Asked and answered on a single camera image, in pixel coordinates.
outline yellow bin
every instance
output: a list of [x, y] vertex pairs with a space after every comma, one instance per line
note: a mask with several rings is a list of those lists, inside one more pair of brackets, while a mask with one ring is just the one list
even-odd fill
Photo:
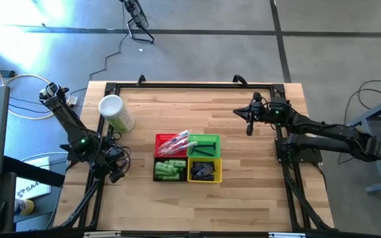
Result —
[[[214, 162], [214, 168], [215, 172], [213, 173], [214, 175], [214, 181], [202, 181], [202, 180], [192, 180], [192, 173], [191, 169], [193, 166], [193, 162]], [[222, 182], [222, 158], [211, 158], [211, 157], [206, 157], [206, 158], [194, 158], [194, 157], [189, 157], [188, 158], [188, 182], [209, 182], [209, 183], [219, 183]]]

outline wooden tabletop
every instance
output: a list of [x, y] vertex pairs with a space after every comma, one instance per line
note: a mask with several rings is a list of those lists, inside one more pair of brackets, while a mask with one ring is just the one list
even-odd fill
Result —
[[[98, 103], [106, 83], [89, 82], [81, 114], [89, 129], [97, 129]], [[284, 86], [292, 107], [307, 115], [301, 84]], [[268, 90], [258, 91], [270, 99]], [[98, 229], [290, 231], [282, 167], [276, 162], [273, 142], [276, 132], [268, 124], [256, 123], [253, 136], [246, 136], [245, 121], [232, 112], [247, 106], [253, 92], [254, 89], [121, 89], [120, 96], [136, 120], [134, 129], [119, 142], [131, 148], [132, 165], [126, 177], [116, 184], [106, 179]], [[155, 135], [185, 129], [198, 134], [220, 134], [221, 184], [152, 181]], [[333, 227], [322, 175], [311, 164], [300, 167], [306, 198], [323, 221]], [[67, 172], [54, 225], [65, 221], [78, 205], [88, 169], [88, 164], [81, 163]], [[296, 207], [302, 223], [299, 203]]]

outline table leg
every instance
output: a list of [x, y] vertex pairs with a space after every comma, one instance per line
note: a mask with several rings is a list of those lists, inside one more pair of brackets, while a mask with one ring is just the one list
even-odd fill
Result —
[[3, 173], [14, 172], [18, 177], [60, 187], [64, 183], [64, 175], [42, 169], [28, 163], [4, 156]]

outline gray floor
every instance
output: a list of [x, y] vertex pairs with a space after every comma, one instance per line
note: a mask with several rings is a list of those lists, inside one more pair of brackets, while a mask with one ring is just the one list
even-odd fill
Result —
[[[45, 23], [55, 27], [122, 28], [121, 4], [117, 0], [103, 4], [97, 0], [33, 2], [0, 1], [0, 15], [5, 15], [0, 17], [0, 68], [38, 74], [72, 90], [86, 87], [89, 74], [104, 68], [105, 56], [117, 51], [123, 34], [24, 33], [1, 25]], [[268, 0], [141, 0], [141, 4], [151, 29], [275, 29]], [[381, 32], [381, 0], [276, 0], [276, 4], [282, 30]], [[276, 36], [154, 36], [154, 45], [127, 38], [122, 53], [109, 58], [107, 71], [94, 75], [92, 80], [137, 80], [145, 74], [147, 80], [153, 81], [230, 81], [238, 73], [248, 81], [284, 81]], [[303, 84], [308, 111], [314, 120], [343, 123], [350, 95], [361, 83], [381, 79], [381, 38], [284, 37], [284, 47], [292, 82]], [[44, 84], [26, 78], [12, 86], [12, 96], [37, 100]], [[381, 83], [368, 87], [381, 90]], [[83, 100], [84, 92], [78, 95]], [[362, 99], [374, 106], [381, 102], [381, 95], [363, 92]], [[45, 110], [38, 105], [33, 108]], [[364, 111], [353, 99], [348, 119]], [[46, 135], [38, 137], [38, 128], [45, 128]], [[5, 153], [11, 157], [60, 151], [59, 144], [65, 142], [65, 132], [54, 118], [30, 121], [9, 116]], [[323, 155], [336, 228], [381, 234], [381, 192], [367, 195], [364, 191], [365, 186], [379, 182], [375, 165], [351, 161], [337, 166], [336, 153]], [[48, 218], [37, 218], [38, 225], [23, 221], [18, 227], [42, 227], [40, 223]]]

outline plastic bin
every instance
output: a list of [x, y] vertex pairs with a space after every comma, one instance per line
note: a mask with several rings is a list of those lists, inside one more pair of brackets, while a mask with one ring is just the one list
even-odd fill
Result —
[[[188, 148], [188, 157], [196, 157], [196, 158], [219, 158], [220, 157], [220, 136], [219, 135], [212, 135], [212, 134], [190, 134], [188, 142], [198, 142], [197, 146], [192, 146]], [[213, 143], [216, 144], [216, 148], [213, 147], [199, 147], [199, 145], [212, 145]], [[199, 151], [209, 153], [213, 156], [199, 153], [195, 151], [194, 149], [197, 149]]]
[[[192, 180], [192, 173], [191, 169], [193, 166], [193, 162], [214, 162], [214, 181], [203, 181], [203, 180]], [[188, 158], [188, 181], [189, 182], [209, 182], [209, 183], [219, 183], [223, 181], [222, 178], [222, 158], [195, 158], [195, 157], [189, 157]]]
[[154, 158], [187, 158], [187, 149], [184, 149], [182, 151], [177, 152], [173, 155], [160, 155], [158, 148], [160, 145], [162, 145], [164, 142], [168, 141], [169, 139], [172, 139], [175, 137], [176, 134], [157, 134], [155, 135], [155, 149], [153, 153]]
[[[162, 180], [160, 178], [158, 178], [156, 175], [155, 175], [155, 164], [157, 162], [164, 162], [164, 161], [167, 161], [167, 160], [170, 160], [170, 159], [177, 159], [177, 160], [184, 160], [186, 161], [186, 168], [183, 169], [183, 171], [179, 172], [179, 180]], [[187, 158], [155, 158], [153, 160], [153, 171], [152, 171], [152, 181], [154, 182], [186, 182], [187, 181], [187, 176], [188, 176], [188, 166], [189, 164], [187, 163]]]

